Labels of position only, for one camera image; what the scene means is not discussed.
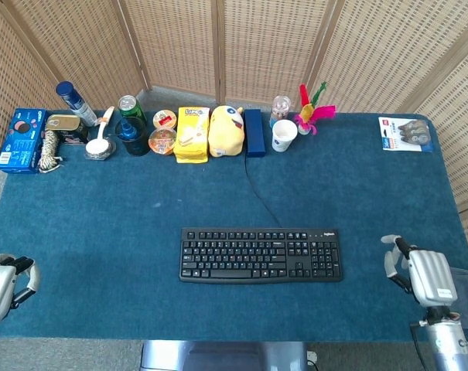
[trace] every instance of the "table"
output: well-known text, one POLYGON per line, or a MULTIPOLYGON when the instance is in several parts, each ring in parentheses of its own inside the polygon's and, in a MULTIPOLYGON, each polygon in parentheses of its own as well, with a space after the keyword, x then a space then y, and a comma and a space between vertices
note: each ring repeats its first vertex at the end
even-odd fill
MULTIPOLYGON (((338 114, 285 153, 248 158, 253 185, 286 227, 337 228, 344 279, 328 284, 208 285, 179 281, 183 226, 275 226, 244 156, 177 164, 104 162, 64 145, 62 168, 9 175, 0 252, 36 259, 39 293, 2 335, 207 341, 408 341, 423 310, 386 277, 380 237, 442 251, 468 269, 468 246, 434 129, 433 153, 381 149, 379 114, 338 114)), ((147 117, 151 124, 152 113, 147 117)), ((416 118, 418 115, 401 115, 416 118)), ((263 116, 265 128, 268 115, 263 116)), ((119 119, 114 113, 110 131, 119 119)))

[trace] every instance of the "blue lid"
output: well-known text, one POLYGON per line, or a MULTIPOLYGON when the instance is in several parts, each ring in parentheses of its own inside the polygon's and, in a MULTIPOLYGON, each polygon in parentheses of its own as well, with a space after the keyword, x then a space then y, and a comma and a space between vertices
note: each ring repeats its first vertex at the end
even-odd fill
POLYGON ((62 81, 56 85, 55 91, 62 97, 64 95, 70 95, 74 91, 73 84, 70 81, 62 81))
POLYGON ((122 132, 120 134, 121 137, 125 139, 134 139, 138 136, 138 131, 128 122, 127 118, 123 117, 120 120, 122 126, 122 132))

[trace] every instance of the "keyboard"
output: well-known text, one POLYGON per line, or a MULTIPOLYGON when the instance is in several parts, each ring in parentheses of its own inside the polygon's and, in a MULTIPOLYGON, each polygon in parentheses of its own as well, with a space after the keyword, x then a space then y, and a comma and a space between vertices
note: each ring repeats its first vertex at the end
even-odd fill
POLYGON ((336 230, 182 228, 181 281, 273 284, 341 281, 336 230))

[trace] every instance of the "green can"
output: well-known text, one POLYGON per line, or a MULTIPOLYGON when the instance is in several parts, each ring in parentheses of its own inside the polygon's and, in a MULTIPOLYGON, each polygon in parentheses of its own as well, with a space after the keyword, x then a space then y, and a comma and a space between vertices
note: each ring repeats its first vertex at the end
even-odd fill
POLYGON ((122 116, 138 117, 146 124, 148 123, 146 116, 141 109, 141 104, 139 104, 138 100, 132 95, 124 95, 118 100, 118 110, 122 116))

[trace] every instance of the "blue box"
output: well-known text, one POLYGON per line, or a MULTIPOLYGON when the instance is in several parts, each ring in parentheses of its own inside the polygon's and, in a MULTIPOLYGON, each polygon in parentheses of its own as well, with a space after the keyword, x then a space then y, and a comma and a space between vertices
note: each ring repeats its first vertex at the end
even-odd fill
POLYGON ((46 110, 16 108, 0 151, 0 170, 3 172, 38 172, 43 146, 46 110))

